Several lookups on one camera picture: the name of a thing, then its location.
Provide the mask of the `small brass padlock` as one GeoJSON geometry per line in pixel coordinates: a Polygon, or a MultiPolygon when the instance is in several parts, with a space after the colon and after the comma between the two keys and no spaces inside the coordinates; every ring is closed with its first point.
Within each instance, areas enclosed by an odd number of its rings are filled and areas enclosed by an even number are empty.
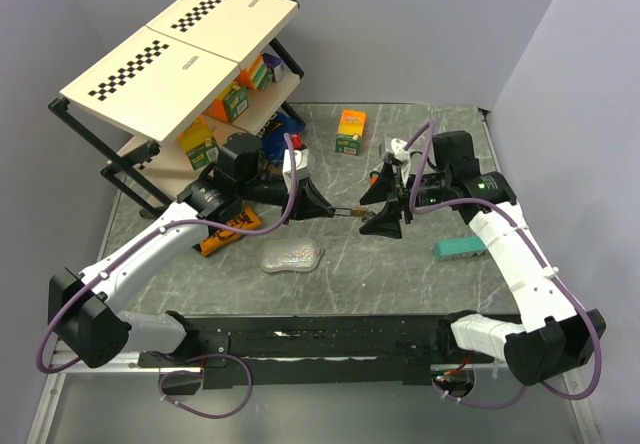
{"type": "Polygon", "coordinates": [[[362,220],[367,220],[374,215],[375,213],[372,210],[363,206],[334,208],[335,217],[352,217],[352,218],[360,218],[362,220]]]}

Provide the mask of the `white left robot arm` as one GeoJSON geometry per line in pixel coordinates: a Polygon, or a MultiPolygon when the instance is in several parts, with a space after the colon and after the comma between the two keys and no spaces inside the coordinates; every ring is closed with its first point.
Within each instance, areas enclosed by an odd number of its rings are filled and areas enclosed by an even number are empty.
{"type": "Polygon", "coordinates": [[[220,147],[215,162],[181,191],[144,231],[80,274],[65,269],[49,282],[48,327],[90,368],[122,352],[157,352],[177,366],[191,363],[199,332],[174,311],[139,314],[129,300],[163,265],[195,248],[216,230],[229,230],[247,202],[277,206],[280,224],[331,218],[334,207],[311,181],[314,158],[305,145],[284,136],[282,170],[262,165],[260,139],[236,133],[220,147]]]}

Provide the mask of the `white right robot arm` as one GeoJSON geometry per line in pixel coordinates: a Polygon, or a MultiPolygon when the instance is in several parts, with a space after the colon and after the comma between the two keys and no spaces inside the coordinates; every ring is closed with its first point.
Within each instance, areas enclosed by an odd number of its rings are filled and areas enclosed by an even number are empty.
{"type": "Polygon", "coordinates": [[[484,173],[466,131],[427,138],[416,171],[411,142],[388,138],[382,167],[360,202],[383,208],[361,227],[363,235],[399,239],[402,224],[446,207],[459,213],[497,265],[517,305],[518,323],[461,311],[444,318],[438,354],[448,362],[480,353],[507,364],[525,386],[593,365],[590,390],[602,374],[600,339],[606,322],[586,310],[561,282],[530,230],[515,192],[498,171],[484,173]]]}

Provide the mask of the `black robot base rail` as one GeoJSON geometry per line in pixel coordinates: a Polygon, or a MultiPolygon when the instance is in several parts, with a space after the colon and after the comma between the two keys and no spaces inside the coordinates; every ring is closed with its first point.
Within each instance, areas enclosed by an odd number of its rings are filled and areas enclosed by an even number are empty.
{"type": "Polygon", "coordinates": [[[142,368],[200,370],[207,389],[270,384],[400,382],[428,385],[433,366],[488,357],[458,350],[433,314],[192,316],[195,349],[166,359],[144,352],[142,368]]]}

